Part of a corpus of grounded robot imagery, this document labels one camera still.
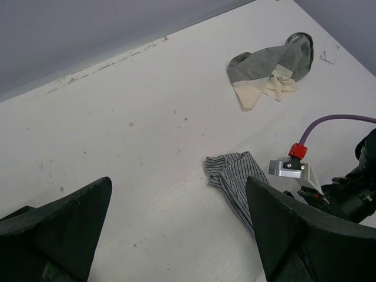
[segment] white table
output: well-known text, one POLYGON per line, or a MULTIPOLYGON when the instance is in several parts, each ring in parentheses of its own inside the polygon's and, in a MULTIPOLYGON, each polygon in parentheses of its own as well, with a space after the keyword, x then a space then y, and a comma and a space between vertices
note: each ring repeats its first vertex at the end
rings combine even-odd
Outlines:
MULTIPOLYGON (((255 241, 207 186, 203 161, 249 150, 266 171, 314 119, 374 116, 376 78, 343 48, 334 65, 320 60, 325 40, 292 0, 256 1, 1 103, 0 216, 110 176, 89 281, 254 281, 262 273, 255 241), (242 112, 229 60, 297 31, 315 43, 299 90, 280 103, 262 96, 242 112)), ((372 128, 335 121, 313 131, 306 160, 323 183, 356 166, 354 147, 372 128)))

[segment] purple cable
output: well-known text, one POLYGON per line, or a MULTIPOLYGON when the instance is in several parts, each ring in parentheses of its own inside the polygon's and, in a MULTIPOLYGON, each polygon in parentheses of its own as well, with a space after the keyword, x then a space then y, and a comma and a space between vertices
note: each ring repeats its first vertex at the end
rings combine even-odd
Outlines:
POLYGON ((326 122, 327 120, 332 119, 352 119, 352 120, 360 120, 362 122, 371 122, 376 123, 376 119, 373 119, 368 116, 357 116, 357 115, 329 115, 329 116, 323 116, 317 120, 315 120, 313 123, 309 125, 309 127, 305 130, 302 137, 300 138, 299 144, 304 145, 308 135, 311 133, 311 131, 319 125, 321 122, 326 122))

